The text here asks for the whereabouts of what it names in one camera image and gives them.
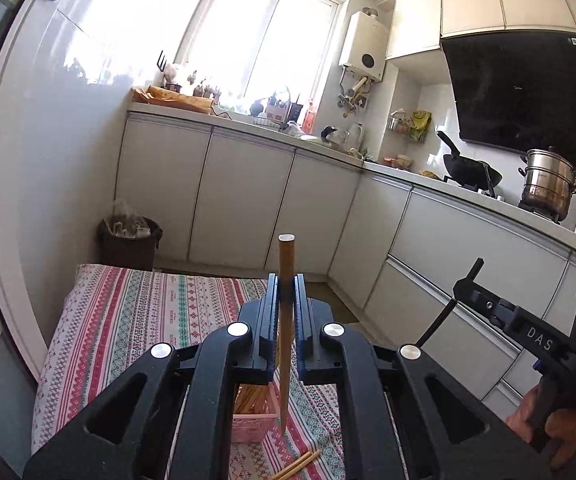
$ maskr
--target wok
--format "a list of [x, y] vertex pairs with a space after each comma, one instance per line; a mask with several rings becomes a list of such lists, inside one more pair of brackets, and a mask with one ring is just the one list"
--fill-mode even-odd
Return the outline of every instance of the wok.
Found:
[[[487, 162], [483, 160], [474, 160], [467, 156], [461, 156], [458, 148], [455, 146], [452, 139], [445, 133], [437, 131], [437, 137], [445, 142], [449, 147], [451, 153], [443, 155], [443, 164], [450, 176], [461, 186], [476, 186], [478, 189], [488, 189], [488, 176], [492, 187], [496, 187], [503, 178], [494, 168], [490, 167]], [[489, 189], [490, 194], [494, 195], [494, 191]]]

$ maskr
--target white water heater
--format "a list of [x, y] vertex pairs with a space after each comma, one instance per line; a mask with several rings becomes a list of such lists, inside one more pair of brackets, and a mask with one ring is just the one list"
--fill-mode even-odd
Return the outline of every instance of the white water heater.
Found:
[[364, 12], [355, 12], [350, 18], [339, 65], [381, 81], [386, 66], [388, 36], [385, 25]]

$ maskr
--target trash can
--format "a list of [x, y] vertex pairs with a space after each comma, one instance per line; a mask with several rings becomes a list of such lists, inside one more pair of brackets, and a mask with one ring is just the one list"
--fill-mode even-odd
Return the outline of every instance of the trash can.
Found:
[[150, 236], [145, 238], [124, 238], [113, 235], [108, 224], [101, 221], [98, 228], [101, 243], [101, 263], [113, 267], [127, 267], [136, 270], [152, 270], [155, 249], [164, 235], [159, 225], [150, 218], [144, 218], [150, 228]]

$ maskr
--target countertop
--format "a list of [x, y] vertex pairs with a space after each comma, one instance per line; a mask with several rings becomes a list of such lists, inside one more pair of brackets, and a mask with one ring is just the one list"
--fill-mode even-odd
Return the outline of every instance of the countertop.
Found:
[[486, 195], [475, 193], [468, 189], [463, 189], [459, 186], [452, 186], [452, 184], [447, 184], [440, 180], [427, 178], [416, 173], [411, 173], [409, 171], [395, 170], [394, 168], [388, 168], [387, 166], [376, 164], [374, 162], [362, 162], [353, 156], [336, 152], [335, 150], [326, 148], [325, 146], [320, 146], [319, 144], [308, 142], [307, 140], [296, 139], [295, 137], [289, 136], [287, 134], [281, 134], [261, 126], [233, 121], [227, 118], [141, 103], [131, 103], [128, 107], [128, 111], [151, 114], [153, 116], [177, 118], [180, 120], [194, 121], [196, 123], [210, 124], [212, 126], [244, 132], [253, 136], [262, 137], [264, 139], [271, 139], [275, 140], [276, 142], [282, 142], [284, 144], [288, 144], [308, 152], [318, 153], [319, 155], [327, 156], [328, 158], [332, 158], [334, 160], [339, 160], [340, 162], [344, 162], [350, 166], [363, 168], [365, 171], [370, 171], [370, 173], [381, 174], [389, 178], [407, 182], [408, 184], [412, 184], [416, 187], [423, 187], [425, 189], [430, 189], [435, 192], [439, 192], [463, 200], [465, 202], [469, 202], [475, 206], [486, 209], [500, 216], [504, 216], [515, 222], [518, 222], [519, 224], [529, 227], [530, 229], [540, 232], [545, 236], [548, 236], [549, 238], [552, 238], [576, 251], [576, 234], [574, 232], [561, 227], [554, 222], [548, 221], [545, 218], [541, 218], [535, 214], [520, 209], [512, 204], [500, 202], [499, 200], [492, 199]]

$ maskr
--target window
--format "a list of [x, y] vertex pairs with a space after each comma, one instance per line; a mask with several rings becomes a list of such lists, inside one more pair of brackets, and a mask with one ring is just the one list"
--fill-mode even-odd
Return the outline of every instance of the window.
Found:
[[290, 91], [307, 103], [316, 88], [337, 4], [328, 0], [212, 0], [186, 56], [188, 67], [221, 88], [222, 104], [247, 111]]

